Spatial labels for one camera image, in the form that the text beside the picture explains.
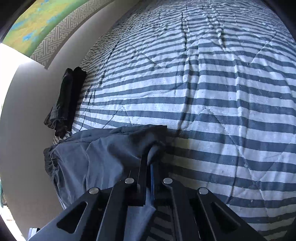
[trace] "triangular cutout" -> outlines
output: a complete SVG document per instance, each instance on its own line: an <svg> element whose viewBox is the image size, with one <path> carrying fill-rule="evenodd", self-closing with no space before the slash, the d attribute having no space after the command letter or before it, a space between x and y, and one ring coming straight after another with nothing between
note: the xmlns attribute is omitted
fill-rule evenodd
<svg viewBox="0 0 296 241"><path fill-rule="evenodd" d="M81 202L70 213L57 223L57 227L70 234L74 233L87 203Z"/></svg>
<svg viewBox="0 0 296 241"><path fill-rule="evenodd" d="M240 226L227 212L221 208L217 203L212 202L211 208L216 217L221 231L225 234L233 232Z"/></svg>

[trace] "bed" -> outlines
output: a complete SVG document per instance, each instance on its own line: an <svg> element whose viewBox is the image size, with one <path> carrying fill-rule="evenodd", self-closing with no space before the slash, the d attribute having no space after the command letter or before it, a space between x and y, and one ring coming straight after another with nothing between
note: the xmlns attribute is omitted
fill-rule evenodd
<svg viewBox="0 0 296 241"><path fill-rule="evenodd" d="M260 1L140 1L81 67L72 133L167 125L170 177L267 240L296 212L296 44Z"/></svg>

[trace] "yellow and green artwork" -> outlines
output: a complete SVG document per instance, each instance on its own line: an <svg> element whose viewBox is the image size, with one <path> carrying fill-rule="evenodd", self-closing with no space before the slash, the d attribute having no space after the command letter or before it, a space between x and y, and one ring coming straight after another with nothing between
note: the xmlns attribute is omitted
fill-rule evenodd
<svg viewBox="0 0 296 241"><path fill-rule="evenodd" d="M3 43L30 57L46 35L88 0L36 0L13 24Z"/></svg>

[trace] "blue and white striped fabric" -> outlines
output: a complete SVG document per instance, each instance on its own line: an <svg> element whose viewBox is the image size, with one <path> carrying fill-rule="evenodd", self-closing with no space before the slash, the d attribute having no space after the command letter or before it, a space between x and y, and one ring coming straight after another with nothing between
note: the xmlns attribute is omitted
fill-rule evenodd
<svg viewBox="0 0 296 241"><path fill-rule="evenodd" d="M72 132L171 130L172 178L267 240L296 215L296 44L258 1L142 1L91 48Z"/></svg>

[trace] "gray garment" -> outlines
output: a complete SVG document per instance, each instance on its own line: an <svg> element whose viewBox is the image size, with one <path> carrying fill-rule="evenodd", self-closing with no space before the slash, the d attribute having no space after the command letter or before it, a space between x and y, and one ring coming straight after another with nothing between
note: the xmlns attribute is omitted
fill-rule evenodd
<svg viewBox="0 0 296 241"><path fill-rule="evenodd" d="M129 175L136 179L134 170L144 153L148 163L161 158L166 131L166 126L154 125L91 129L45 149L45 169L63 206L70 206L92 187L110 188ZM140 240L155 210L147 191L144 207L128 208L124 240Z"/></svg>

